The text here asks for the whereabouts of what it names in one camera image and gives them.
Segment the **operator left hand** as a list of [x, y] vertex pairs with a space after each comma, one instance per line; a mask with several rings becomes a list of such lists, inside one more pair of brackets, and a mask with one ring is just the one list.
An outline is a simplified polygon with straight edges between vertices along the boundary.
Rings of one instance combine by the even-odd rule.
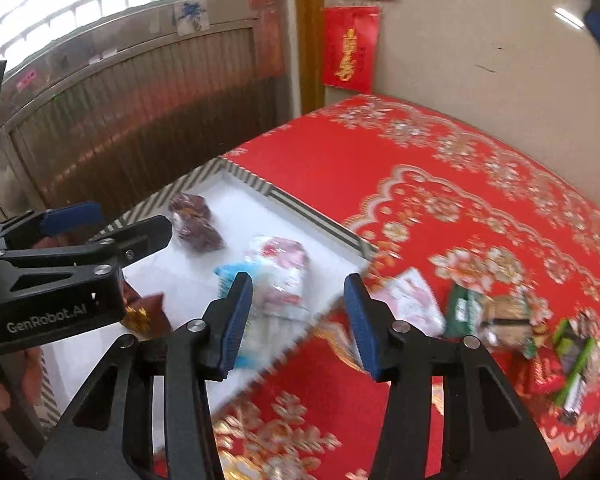
[[5, 375], [0, 365], [0, 413], [8, 410], [12, 405], [12, 394], [18, 390], [23, 399], [29, 404], [38, 405], [42, 400], [43, 367], [42, 351], [40, 348], [30, 348], [17, 353], [23, 359], [23, 372], [20, 377], [20, 386], [15, 388]]

